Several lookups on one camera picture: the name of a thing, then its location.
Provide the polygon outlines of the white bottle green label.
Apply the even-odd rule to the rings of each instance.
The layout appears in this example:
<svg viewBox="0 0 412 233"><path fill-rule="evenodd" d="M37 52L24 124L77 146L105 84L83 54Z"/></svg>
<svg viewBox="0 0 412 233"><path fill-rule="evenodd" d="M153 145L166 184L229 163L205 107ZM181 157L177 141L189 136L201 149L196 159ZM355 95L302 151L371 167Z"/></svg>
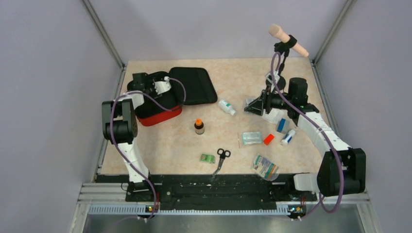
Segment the white bottle green label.
<svg viewBox="0 0 412 233"><path fill-rule="evenodd" d="M237 111L234 109L234 107L227 102L226 100L220 100L218 103L218 106L227 114L230 114L232 116L234 116Z"/></svg>

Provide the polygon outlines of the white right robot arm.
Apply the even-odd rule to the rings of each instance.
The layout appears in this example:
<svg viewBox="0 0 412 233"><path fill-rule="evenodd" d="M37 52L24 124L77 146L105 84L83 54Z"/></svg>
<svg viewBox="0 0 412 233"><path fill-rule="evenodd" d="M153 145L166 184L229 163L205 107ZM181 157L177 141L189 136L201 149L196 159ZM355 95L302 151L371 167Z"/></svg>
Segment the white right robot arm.
<svg viewBox="0 0 412 233"><path fill-rule="evenodd" d="M286 110L288 117L314 144L322 162L318 173L294 175L285 186L285 194L298 200L305 191L326 197L357 194L365 191L366 154L342 141L323 120L315 105L308 102L308 83L304 78L291 78L286 93L277 93L270 82L260 96L244 108L258 116L271 111Z"/></svg>

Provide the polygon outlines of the clear bag wipe sachets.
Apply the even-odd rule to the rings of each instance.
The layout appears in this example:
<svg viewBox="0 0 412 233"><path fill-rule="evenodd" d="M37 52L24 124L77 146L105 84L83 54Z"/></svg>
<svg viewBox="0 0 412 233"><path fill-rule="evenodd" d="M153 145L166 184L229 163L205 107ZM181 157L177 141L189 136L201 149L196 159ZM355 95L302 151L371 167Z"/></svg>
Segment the clear bag wipe sachets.
<svg viewBox="0 0 412 233"><path fill-rule="evenodd" d="M245 108L254 100L256 99L256 97L254 96L244 96L244 102L243 102L243 111L245 112Z"/></svg>

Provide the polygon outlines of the small teal pad packet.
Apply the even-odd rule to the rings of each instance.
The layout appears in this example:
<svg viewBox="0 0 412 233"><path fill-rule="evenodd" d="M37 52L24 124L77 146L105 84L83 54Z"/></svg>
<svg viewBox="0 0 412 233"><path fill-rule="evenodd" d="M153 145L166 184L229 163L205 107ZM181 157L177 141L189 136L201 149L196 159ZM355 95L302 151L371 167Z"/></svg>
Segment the small teal pad packet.
<svg viewBox="0 0 412 233"><path fill-rule="evenodd" d="M240 148L263 143L261 132L238 133L238 141Z"/></svg>

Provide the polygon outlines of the bandage roll packet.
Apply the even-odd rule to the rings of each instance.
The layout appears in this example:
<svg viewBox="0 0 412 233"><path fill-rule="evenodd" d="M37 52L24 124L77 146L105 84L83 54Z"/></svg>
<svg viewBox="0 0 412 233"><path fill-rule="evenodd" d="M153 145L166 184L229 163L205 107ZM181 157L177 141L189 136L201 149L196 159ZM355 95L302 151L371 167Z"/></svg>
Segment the bandage roll packet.
<svg viewBox="0 0 412 233"><path fill-rule="evenodd" d="M274 181L278 178L278 165L258 154L252 162L251 169L255 174L266 181Z"/></svg>

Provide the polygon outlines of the white plastic packet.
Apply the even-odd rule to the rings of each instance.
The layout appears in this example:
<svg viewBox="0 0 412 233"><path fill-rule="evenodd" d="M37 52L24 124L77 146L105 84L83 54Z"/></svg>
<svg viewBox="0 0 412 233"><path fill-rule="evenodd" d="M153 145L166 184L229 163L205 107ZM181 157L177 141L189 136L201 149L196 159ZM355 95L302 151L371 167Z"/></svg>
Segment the white plastic packet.
<svg viewBox="0 0 412 233"><path fill-rule="evenodd" d="M262 118L271 124L277 125L284 116L284 111L272 109L269 114L264 113Z"/></svg>

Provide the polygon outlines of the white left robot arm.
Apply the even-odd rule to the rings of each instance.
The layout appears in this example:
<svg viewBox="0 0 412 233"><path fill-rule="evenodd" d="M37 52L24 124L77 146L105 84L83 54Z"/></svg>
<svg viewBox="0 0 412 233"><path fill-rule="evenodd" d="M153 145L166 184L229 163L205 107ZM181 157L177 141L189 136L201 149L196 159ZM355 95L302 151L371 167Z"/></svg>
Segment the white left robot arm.
<svg viewBox="0 0 412 233"><path fill-rule="evenodd" d="M141 157L138 144L138 123L135 109L144 98L154 100L159 80L154 75L135 73L127 85L127 92L114 100L102 102L102 130L104 138L115 146L126 165L129 182L127 191L137 192L143 200L154 198L156 188L149 180L150 172Z"/></svg>

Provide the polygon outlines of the white blue tube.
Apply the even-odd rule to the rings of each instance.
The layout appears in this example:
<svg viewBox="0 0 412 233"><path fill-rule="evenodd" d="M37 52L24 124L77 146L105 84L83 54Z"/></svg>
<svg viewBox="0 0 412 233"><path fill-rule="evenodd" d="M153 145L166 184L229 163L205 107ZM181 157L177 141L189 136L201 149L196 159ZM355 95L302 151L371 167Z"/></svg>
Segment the white blue tube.
<svg viewBox="0 0 412 233"><path fill-rule="evenodd" d="M281 145L288 145L291 140L293 139L293 137L295 136L296 131L295 130L289 130L284 137L281 140Z"/></svg>

